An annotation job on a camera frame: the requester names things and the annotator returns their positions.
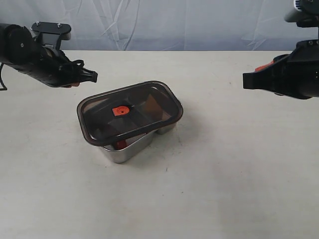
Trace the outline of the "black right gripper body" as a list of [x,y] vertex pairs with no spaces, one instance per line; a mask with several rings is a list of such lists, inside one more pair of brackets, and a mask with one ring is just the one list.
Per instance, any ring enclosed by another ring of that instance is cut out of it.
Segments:
[[310,99],[319,96],[319,41],[296,44],[290,54],[275,57],[274,64],[259,72],[243,74],[243,88],[279,96]]

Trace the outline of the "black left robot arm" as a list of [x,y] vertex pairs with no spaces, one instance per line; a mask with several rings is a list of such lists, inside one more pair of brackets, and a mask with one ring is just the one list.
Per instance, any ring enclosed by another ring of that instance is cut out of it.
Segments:
[[0,64],[52,88],[96,83],[97,72],[86,69],[83,60],[70,60],[60,49],[70,38],[71,26],[64,23],[37,21],[31,28],[2,23]]

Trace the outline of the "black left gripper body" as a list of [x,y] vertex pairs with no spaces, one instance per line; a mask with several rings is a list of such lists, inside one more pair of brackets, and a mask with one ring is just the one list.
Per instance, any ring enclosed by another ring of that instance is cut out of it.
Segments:
[[86,69],[82,59],[71,61],[61,50],[36,45],[32,47],[32,78],[52,88],[67,88],[96,83],[98,74]]

